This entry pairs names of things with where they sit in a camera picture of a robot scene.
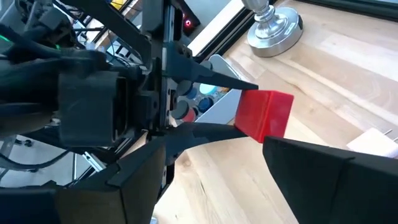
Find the cable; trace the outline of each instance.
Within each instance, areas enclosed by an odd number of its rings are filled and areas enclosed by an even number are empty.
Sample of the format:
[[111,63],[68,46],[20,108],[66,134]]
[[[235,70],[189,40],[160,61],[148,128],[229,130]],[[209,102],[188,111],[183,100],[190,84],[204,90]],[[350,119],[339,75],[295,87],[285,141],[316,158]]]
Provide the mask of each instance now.
[[51,159],[41,164],[20,164],[18,162],[8,159],[5,155],[0,154],[0,167],[2,167],[3,169],[10,169],[10,170],[43,169],[55,164],[60,159],[64,158],[69,152],[70,150],[66,150],[65,152],[61,153],[59,156],[55,157],[54,159]]
[[[123,47],[122,45],[115,45],[115,44],[113,44],[113,42],[111,41],[111,39],[109,39],[109,41],[111,42],[112,47],[113,47],[113,46],[115,46],[115,47]],[[140,61],[142,61],[141,55],[140,55],[135,49],[131,49],[131,50],[135,51],[135,52],[136,52],[136,55],[135,55],[135,56],[138,56],[138,59],[139,59]],[[127,63],[129,66],[131,66],[130,63],[133,63],[133,64],[135,64],[135,65],[144,65],[143,63],[128,62],[128,61],[126,61],[124,58],[115,56],[115,54],[113,54],[113,56],[116,57],[116,58],[118,58],[118,59],[120,59],[120,60],[123,60],[123,61],[124,61],[125,63]]]
[[4,24],[0,24],[0,35],[4,36],[5,38],[9,39],[11,42],[20,47],[37,53],[41,58],[61,57],[61,53],[59,50],[46,47],[25,37],[22,37]]
[[113,44],[113,42],[112,42],[112,40],[111,40],[111,38],[109,37],[110,36],[110,30],[108,29],[107,30],[107,32],[108,32],[108,34],[107,34],[107,38],[108,38],[108,40],[109,40],[109,43],[111,44],[111,46],[112,46],[112,53],[111,53],[111,55],[112,55],[112,59],[109,61],[109,63],[111,63],[111,62],[113,62],[113,60],[122,60],[122,58],[119,58],[119,57],[117,57],[117,56],[115,56],[115,53],[116,53],[116,51],[115,51],[115,49],[114,49],[114,44]]
[[124,58],[122,58],[122,57],[118,57],[118,56],[115,56],[116,58],[118,58],[119,60],[122,60],[124,63],[126,63],[129,67],[131,66],[130,65],[130,63],[133,63],[133,62],[128,62],[126,59],[124,59]]
[[90,31],[101,31],[102,29],[104,29],[103,27],[97,27],[97,28],[76,28],[76,29],[73,29],[73,31],[75,31],[75,32],[78,32],[78,31],[87,31],[87,32],[90,32]]
[[[37,26],[33,29],[27,30],[22,34],[23,38],[33,40],[33,41],[38,41],[40,40],[44,35],[46,35],[49,32],[49,30],[44,27],[44,26]],[[18,46],[17,44],[13,44],[8,50],[6,50],[3,54],[8,55],[10,58],[13,58],[13,56],[18,57],[18,53],[21,50],[21,47]]]
[[66,185],[64,185],[64,187],[71,187],[71,186],[75,185],[79,181],[81,181],[81,180],[80,179],[73,180],[73,181],[67,183]]
[[14,0],[14,5],[15,5],[15,8],[17,9],[17,11],[19,12],[19,14],[21,14],[22,16],[26,16],[25,10],[21,7],[19,0]]

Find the wooden table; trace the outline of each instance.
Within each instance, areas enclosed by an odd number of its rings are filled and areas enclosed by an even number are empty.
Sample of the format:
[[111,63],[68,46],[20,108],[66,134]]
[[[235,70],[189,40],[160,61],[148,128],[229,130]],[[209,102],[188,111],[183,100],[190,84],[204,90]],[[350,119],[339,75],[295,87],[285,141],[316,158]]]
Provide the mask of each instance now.
[[[398,136],[398,24],[296,1],[304,33],[273,58],[252,54],[246,35],[224,55],[263,90],[295,96],[285,137],[345,149],[370,127]],[[297,223],[249,138],[183,153],[155,208],[160,224]]]

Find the metal lamp base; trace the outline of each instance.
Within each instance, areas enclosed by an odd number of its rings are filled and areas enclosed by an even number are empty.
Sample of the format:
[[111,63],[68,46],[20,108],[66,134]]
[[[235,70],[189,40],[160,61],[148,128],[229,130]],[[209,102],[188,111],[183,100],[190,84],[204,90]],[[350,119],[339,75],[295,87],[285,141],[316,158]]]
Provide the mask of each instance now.
[[297,11],[279,7],[275,9],[272,22],[253,24],[248,32],[248,43],[258,57],[273,57],[291,48],[302,33],[303,21]]

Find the red block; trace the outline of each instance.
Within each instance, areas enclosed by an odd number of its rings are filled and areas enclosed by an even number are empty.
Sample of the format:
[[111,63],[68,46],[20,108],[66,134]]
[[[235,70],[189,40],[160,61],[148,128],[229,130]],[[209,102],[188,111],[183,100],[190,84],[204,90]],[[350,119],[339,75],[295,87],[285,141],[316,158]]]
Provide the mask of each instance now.
[[293,98],[278,91],[242,91],[235,126],[259,143],[266,136],[284,137]]

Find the green light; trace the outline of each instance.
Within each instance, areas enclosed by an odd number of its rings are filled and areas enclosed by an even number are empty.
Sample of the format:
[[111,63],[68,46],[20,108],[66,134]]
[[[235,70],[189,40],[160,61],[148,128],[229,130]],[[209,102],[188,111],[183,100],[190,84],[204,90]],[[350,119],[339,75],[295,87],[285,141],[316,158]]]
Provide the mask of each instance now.
[[3,40],[5,40],[5,41],[8,41],[8,42],[10,42],[10,40],[9,40],[9,39],[7,39],[7,38],[3,37],[2,35],[0,35],[0,38],[2,38],[2,39],[3,39]]

